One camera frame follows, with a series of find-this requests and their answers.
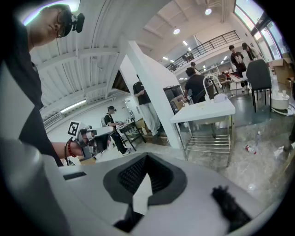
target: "ceiling light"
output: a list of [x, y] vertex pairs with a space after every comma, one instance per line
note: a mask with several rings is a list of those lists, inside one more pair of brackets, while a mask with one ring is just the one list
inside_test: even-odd
[[61, 110], [60, 112], [61, 112], [61, 113], [64, 113], [64, 112], [66, 112], [67, 110], [70, 110], [70, 109], [72, 109], [73, 107], [76, 107], [76, 106], [78, 106], [78, 105], [80, 105], [80, 104], [82, 104], [82, 103], [84, 103], [84, 102], [86, 102], [86, 100], [83, 100], [83, 101], [80, 101], [80, 102], [78, 102], [78, 103], [76, 103], [76, 104], [74, 104], [74, 105], [71, 105], [71, 106], [69, 106], [69, 107], [67, 107], [67, 108], [65, 108], [65, 109], [63, 109], [63, 110]]
[[206, 15], [210, 15], [211, 12], [212, 12], [212, 10], [211, 10], [210, 8], [208, 8], [208, 9], [205, 10], [205, 14], [206, 14]]
[[78, 11], [79, 5], [80, 5], [80, 0], [62, 0], [62, 1], [56, 1], [56, 2], [52, 2], [49, 3], [47, 5], [41, 6], [38, 9], [34, 10], [33, 12], [31, 12], [24, 20], [23, 20], [23, 24], [27, 25], [28, 23], [30, 23], [38, 14], [39, 12], [47, 6], [52, 6], [55, 4], [67, 4], [69, 5], [71, 12], [76, 12]]
[[173, 31], [173, 33], [174, 33], [175, 35], [177, 35], [179, 32], [180, 32], [180, 29], [175, 29], [175, 30]]

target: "faucet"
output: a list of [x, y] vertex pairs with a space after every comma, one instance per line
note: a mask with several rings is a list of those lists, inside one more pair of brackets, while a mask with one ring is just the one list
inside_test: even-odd
[[205, 86], [205, 79], [207, 79], [208, 77], [213, 77], [213, 79], [216, 79], [217, 82], [218, 82], [218, 84], [219, 84], [219, 87], [222, 88], [222, 85], [221, 85], [220, 81], [218, 80], [218, 78], [217, 78], [215, 75], [210, 74], [210, 73], [207, 74], [207, 75], [204, 77], [204, 79], [203, 79], [203, 86], [204, 86], [204, 89], [205, 89], [205, 92], [206, 92], [206, 94], [205, 94], [205, 100], [206, 100], [206, 101], [210, 101], [210, 98], [209, 98], [209, 95], [208, 95], [208, 91], [207, 91], [207, 88], [206, 88], [206, 86]]

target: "railing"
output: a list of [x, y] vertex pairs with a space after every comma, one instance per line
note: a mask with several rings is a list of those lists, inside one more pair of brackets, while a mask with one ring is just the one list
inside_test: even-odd
[[[228, 32], [226, 34], [223, 34], [221, 36], [218, 36], [216, 38], [213, 38], [195, 48], [193, 48], [190, 53], [193, 54], [194, 58], [197, 58], [211, 50], [214, 50], [222, 45], [225, 45], [227, 43], [239, 40], [239, 36], [236, 34], [236, 31], [231, 31]], [[175, 68], [171, 67], [171, 64], [169, 66], [167, 66], [166, 68], [169, 69], [170, 71], [175, 71], [176, 69], [178, 69], [179, 67], [183, 66], [184, 64], [187, 64], [188, 62], [186, 62], [182, 56], [180, 58], [177, 58], [174, 62], [173, 65], [175, 66]]]

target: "white pants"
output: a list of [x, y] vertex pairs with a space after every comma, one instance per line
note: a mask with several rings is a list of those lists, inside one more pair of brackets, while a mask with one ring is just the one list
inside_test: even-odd
[[142, 104], [139, 105], [143, 116], [145, 117], [144, 121], [147, 124], [147, 127], [151, 130], [152, 135], [156, 135], [157, 130], [160, 128], [160, 120], [157, 115], [155, 108], [153, 107], [152, 103]]

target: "red bracelet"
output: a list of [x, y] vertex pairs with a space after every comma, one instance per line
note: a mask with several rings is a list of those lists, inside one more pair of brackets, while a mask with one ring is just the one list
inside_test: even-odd
[[68, 150], [69, 150], [69, 153], [70, 153], [70, 155], [71, 155], [72, 157], [76, 157], [76, 155], [74, 155], [74, 154], [72, 153], [70, 145], [71, 145], [71, 141], [68, 142]]

